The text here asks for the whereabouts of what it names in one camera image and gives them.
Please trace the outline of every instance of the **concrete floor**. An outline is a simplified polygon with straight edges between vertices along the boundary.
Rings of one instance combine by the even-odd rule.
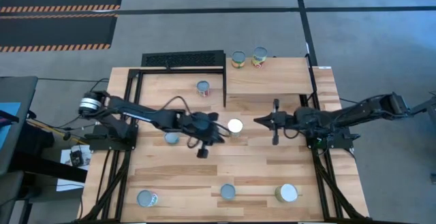
[[[307,7],[436,5],[436,0],[305,0]],[[296,0],[123,0],[121,9],[296,7]],[[339,94],[361,100],[396,91],[412,106],[436,90],[436,12],[310,13],[319,65],[333,67]],[[108,77],[112,67],[139,66],[145,52],[223,49],[301,57],[305,38],[298,13],[120,16],[109,50],[0,53],[0,76]],[[32,110],[59,125],[75,117],[93,84],[39,81]],[[436,131],[425,114],[406,121],[375,121],[361,133],[356,158],[374,219],[434,223]],[[30,223],[71,221],[78,199],[34,205]]]

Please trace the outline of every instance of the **blue object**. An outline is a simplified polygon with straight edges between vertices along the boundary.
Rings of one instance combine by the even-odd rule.
[[[20,109],[20,105],[20,102],[0,103],[0,110],[15,116]],[[12,125],[8,125],[0,128],[0,149],[3,148],[3,144],[6,141],[7,133],[9,132],[11,126]]]
[[[236,195],[236,189],[231,184],[224,184],[221,187],[221,196],[225,200],[232,200],[234,199],[234,196]]]

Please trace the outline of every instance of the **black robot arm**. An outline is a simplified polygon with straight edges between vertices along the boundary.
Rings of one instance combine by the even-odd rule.
[[[110,96],[108,93],[85,93],[80,102],[79,115],[85,119],[95,119],[108,129],[109,136],[126,138],[129,136],[129,125],[117,119],[113,114],[120,114],[152,124],[165,132],[181,132],[202,142],[197,157],[207,158],[206,146],[214,143],[224,143],[219,132],[218,113],[194,112],[187,114],[185,110],[159,109],[154,110],[146,106],[125,101],[120,97]]]
[[[254,121],[274,131],[273,144],[278,144],[278,129],[294,129],[307,138],[328,138],[341,128],[358,125],[379,118],[396,120],[413,116],[436,104],[432,98],[416,106],[408,108],[403,98],[396,93],[376,95],[367,98],[354,106],[333,112],[319,111],[314,108],[298,108],[293,115],[277,111],[279,101],[274,100],[274,110],[268,116],[255,118]]]

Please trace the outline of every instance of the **can with label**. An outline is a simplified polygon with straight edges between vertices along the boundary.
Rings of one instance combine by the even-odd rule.
[[[208,97],[209,96],[209,83],[207,81],[199,81],[197,83],[197,93],[201,97]]]
[[[136,201],[141,207],[152,207],[157,204],[157,194],[153,191],[142,190],[136,197]]]
[[[268,51],[264,47],[257,47],[254,49],[253,58],[251,63],[255,68],[261,68],[266,60]]]
[[[242,51],[235,51],[232,54],[232,66],[235,68],[242,68],[245,65],[245,53]]]
[[[240,135],[240,132],[243,130],[243,122],[237,118],[230,119],[227,124],[228,129],[230,130],[230,136],[235,138]]]

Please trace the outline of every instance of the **wooden platform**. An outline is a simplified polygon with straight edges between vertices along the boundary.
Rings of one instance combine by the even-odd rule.
[[[340,108],[332,70],[316,67],[314,71],[322,108]],[[108,85],[111,95],[123,96],[127,72],[128,68],[123,67],[112,70]],[[228,69],[228,75],[232,72],[233,67]],[[199,80],[211,84],[209,97],[196,94],[195,84]],[[322,220],[315,170],[305,139],[298,136],[288,140],[280,133],[279,145],[273,146],[272,132],[253,122],[253,118],[271,111],[272,100],[265,106],[256,105],[255,109],[245,103],[223,108],[222,77],[215,74],[146,75],[142,87],[142,105],[160,108],[173,96],[181,95],[193,111],[218,112],[222,125],[227,125],[231,118],[239,118],[244,129],[239,138],[210,147],[207,159],[198,159],[197,150],[186,147],[187,138],[169,146],[163,132],[139,122],[140,134],[131,154],[122,222]],[[284,109],[292,113],[298,106],[299,103],[294,103]],[[170,106],[182,107],[179,101]],[[355,161],[344,150],[334,149],[331,153],[339,187],[357,211],[368,215]],[[83,193],[84,213],[95,203],[105,156],[106,152],[93,154]],[[225,183],[236,187],[235,200],[225,201],[220,197],[219,190]],[[298,189],[296,202],[284,204],[275,199],[274,189],[285,183]],[[157,206],[137,205],[136,196],[143,189],[158,194]],[[114,216],[117,190],[114,195],[110,217]],[[333,215],[331,197],[329,200]]]

